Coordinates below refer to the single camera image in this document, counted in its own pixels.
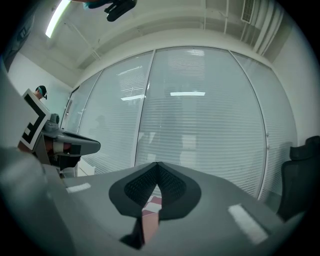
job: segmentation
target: black mesh pad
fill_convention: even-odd
[[[109,198],[122,215],[141,218],[142,209],[156,185],[162,195],[159,220],[185,217],[201,197],[200,187],[193,179],[165,163],[154,162],[115,182]]]
[[[156,185],[156,168],[152,168],[125,185],[124,193],[143,208]]]

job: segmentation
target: wall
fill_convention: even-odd
[[[75,61],[67,54],[54,45],[49,47],[43,37],[47,37],[45,32],[39,36],[36,31],[32,31],[19,52],[58,80],[73,87],[82,70],[74,68]]]
[[[320,69],[318,61],[297,25],[272,63],[291,104],[298,145],[320,135]]]
[[[74,89],[98,71],[127,57],[157,48],[175,46],[204,46],[227,49],[247,55],[267,66],[271,65],[266,58],[253,52],[249,45],[230,35],[212,30],[172,29],[141,36],[112,49],[103,55],[101,60],[95,61],[84,70]]]
[[[37,86],[45,86],[47,100],[43,98],[41,101],[51,113],[59,114],[61,122],[68,97],[72,91],[71,87],[56,79],[19,52],[12,62],[8,75],[20,95],[23,95],[27,89],[34,92]]]

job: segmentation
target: white strip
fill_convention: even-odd
[[[170,92],[171,96],[205,96],[205,92],[202,91],[182,91],[182,92]]]
[[[254,245],[258,245],[268,238],[264,229],[240,205],[232,205],[228,209],[235,223]]]
[[[142,209],[142,211],[143,210],[148,210],[153,213],[158,213],[161,210],[161,204],[157,204],[154,202],[148,202],[147,205],[145,206],[145,208]]]
[[[75,192],[79,192],[79,191],[82,191],[82,190],[87,190],[87,189],[90,189],[90,188],[91,188],[91,185],[89,183],[84,183],[84,184],[78,185],[78,186],[67,187],[66,191],[68,193],[75,193]]]
[[[121,100],[123,100],[123,101],[131,101],[131,100],[142,99],[142,98],[146,98],[146,96],[144,94],[141,94],[141,95],[121,98]]]
[[[117,75],[120,76],[120,75],[123,75],[123,74],[125,74],[125,73],[128,73],[128,72],[130,72],[130,71],[132,71],[132,70],[136,70],[136,69],[140,69],[140,68],[142,68],[142,66],[137,66],[137,67],[132,68],[132,69],[129,69],[129,70],[127,70],[127,71],[121,72],[121,73],[119,73],[119,74],[117,74]]]
[[[46,29],[46,32],[45,32],[47,37],[51,38],[52,33],[54,32],[55,27],[56,27],[61,15],[64,13],[65,9],[70,4],[70,2],[71,1],[69,1],[69,0],[62,0],[61,3],[59,4],[59,6],[56,8],[56,10],[50,20],[48,28]]]

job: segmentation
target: fluorescent light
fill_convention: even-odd
[[[132,70],[140,69],[140,68],[142,68],[142,66],[137,66],[137,67],[135,67],[135,68],[132,68],[132,69],[129,69],[129,70],[127,70],[127,71],[124,71],[124,72],[119,73],[118,76],[120,76],[120,75],[122,75],[122,74],[125,74],[125,73],[128,73],[128,72],[130,72],[130,71],[132,71]]]
[[[142,99],[142,98],[146,98],[146,96],[144,94],[142,94],[142,95],[137,95],[137,96],[121,98],[121,100],[123,100],[123,101],[131,101],[131,100]]]
[[[182,91],[182,92],[170,92],[171,96],[205,96],[205,92],[202,91]]]
[[[49,23],[49,26],[48,28],[46,29],[46,36],[48,38],[51,38],[52,36],[52,33],[54,32],[54,29],[61,17],[61,15],[63,14],[63,12],[65,11],[65,9],[67,8],[67,6],[70,4],[71,1],[69,0],[62,0],[61,3],[58,5],[58,7],[56,8],[51,20],[50,20],[50,23]]]

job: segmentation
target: ceiling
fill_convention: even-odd
[[[45,32],[60,1],[41,3],[28,43],[33,48],[41,48],[47,59],[54,59],[72,70],[74,76],[95,61],[93,52],[102,56],[120,44],[150,33],[204,29],[204,26],[206,30],[223,32],[227,7],[227,0],[138,0],[132,10],[109,22],[104,12],[107,5],[84,10],[82,3],[71,2],[52,38],[48,38]],[[241,22],[243,4],[244,0],[229,0],[226,33],[238,39],[244,27]]]

